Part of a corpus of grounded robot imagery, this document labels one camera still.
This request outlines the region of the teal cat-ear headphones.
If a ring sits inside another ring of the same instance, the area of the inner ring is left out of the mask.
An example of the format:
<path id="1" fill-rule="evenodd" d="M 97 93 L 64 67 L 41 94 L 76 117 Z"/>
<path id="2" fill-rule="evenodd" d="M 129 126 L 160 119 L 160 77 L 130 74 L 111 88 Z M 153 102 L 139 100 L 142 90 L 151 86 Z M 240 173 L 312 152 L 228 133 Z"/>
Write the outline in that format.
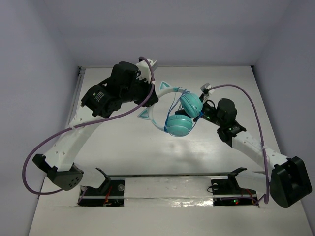
<path id="1" fill-rule="evenodd" d="M 169 83 L 162 81 L 159 86 L 157 97 L 161 98 L 169 93 L 179 93 L 180 97 L 174 97 L 163 125 L 159 125 L 155 120 L 153 106 L 144 109 L 138 115 L 138 118 L 151 121 L 158 130 L 168 133 L 171 136 L 186 136 L 191 132 L 198 119 L 203 115 L 202 101 L 196 94 L 191 93 L 189 90 L 182 87 L 173 87 Z"/>

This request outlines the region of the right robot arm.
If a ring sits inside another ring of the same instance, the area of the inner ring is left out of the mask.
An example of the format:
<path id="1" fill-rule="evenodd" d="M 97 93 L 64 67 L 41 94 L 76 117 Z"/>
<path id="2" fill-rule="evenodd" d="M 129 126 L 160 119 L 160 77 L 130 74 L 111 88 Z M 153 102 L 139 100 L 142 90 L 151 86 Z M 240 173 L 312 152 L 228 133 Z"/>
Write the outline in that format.
<path id="1" fill-rule="evenodd" d="M 192 93 L 179 99 L 181 108 L 166 123 L 167 130 L 175 136 L 184 136 L 201 118 L 218 126 L 222 142 L 245 154 L 264 169 L 264 173 L 248 173 L 240 167 L 228 174 L 227 187 L 232 193 L 243 189 L 263 192 L 265 202 L 272 198 L 279 206 L 288 208 L 312 192 L 312 185 L 303 160 L 290 158 L 255 139 L 236 121 L 237 109 L 232 100 L 223 98 L 217 105 L 211 100 L 201 101 Z"/>

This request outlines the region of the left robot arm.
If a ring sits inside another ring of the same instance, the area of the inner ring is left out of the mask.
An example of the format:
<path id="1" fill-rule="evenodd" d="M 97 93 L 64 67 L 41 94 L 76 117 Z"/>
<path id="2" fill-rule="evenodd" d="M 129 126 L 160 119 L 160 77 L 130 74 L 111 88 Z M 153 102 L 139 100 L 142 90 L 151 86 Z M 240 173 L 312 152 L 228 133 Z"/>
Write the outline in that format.
<path id="1" fill-rule="evenodd" d="M 55 186 L 69 191 L 79 184 L 84 172 L 74 160 L 103 122 L 122 118 L 158 102 L 152 75 L 156 67 L 156 60 L 143 57 L 137 64 L 121 61 L 114 65 L 108 78 L 88 89 L 68 128 L 57 134 L 58 140 L 53 147 L 32 159 Z"/>

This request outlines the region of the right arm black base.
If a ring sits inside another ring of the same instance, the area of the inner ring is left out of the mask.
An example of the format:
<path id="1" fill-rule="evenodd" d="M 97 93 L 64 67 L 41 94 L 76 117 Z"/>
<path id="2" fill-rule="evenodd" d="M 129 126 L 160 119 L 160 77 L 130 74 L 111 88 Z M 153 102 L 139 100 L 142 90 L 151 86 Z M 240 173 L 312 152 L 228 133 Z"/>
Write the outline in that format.
<path id="1" fill-rule="evenodd" d="M 256 192 L 252 189 L 241 188 L 237 183 L 236 177 L 245 170 L 246 168 L 241 167 L 228 173 L 226 179 L 211 180 L 207 192 L 213 195 L 215 207 L 259 206 Z"/>

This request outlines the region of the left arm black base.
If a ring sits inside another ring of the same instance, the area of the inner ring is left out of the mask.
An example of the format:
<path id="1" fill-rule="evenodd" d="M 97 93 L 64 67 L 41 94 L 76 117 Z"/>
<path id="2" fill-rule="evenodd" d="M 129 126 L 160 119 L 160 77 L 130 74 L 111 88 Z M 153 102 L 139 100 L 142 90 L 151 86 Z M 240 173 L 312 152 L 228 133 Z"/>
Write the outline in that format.
<path id="1" fill-rule="evenodd" d="M 77 204 L 81 207 L 123 207 L 125 180 L 112 180 L 102 169 L 96 168 L 104 181 L 98 188 L 83 186 Z"/>

